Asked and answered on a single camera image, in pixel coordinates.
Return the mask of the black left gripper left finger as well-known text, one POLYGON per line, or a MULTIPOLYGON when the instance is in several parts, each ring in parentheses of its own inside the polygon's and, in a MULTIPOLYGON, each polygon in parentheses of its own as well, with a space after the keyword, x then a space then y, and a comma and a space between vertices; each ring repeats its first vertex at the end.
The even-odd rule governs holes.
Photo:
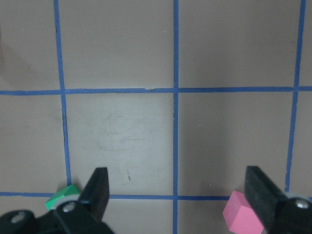
POLYGON ((97 221, 102 221, 109 201, 109 178, 106 167, 94 170, 78 201, 97 221))

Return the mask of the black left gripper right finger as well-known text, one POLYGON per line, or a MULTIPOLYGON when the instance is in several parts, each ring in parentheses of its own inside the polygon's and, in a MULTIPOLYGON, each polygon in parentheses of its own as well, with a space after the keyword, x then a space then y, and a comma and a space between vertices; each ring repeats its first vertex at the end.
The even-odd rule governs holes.
POLYGON ((267 231, 289 200, 258 166, 246 167, 245 198, 267 231))

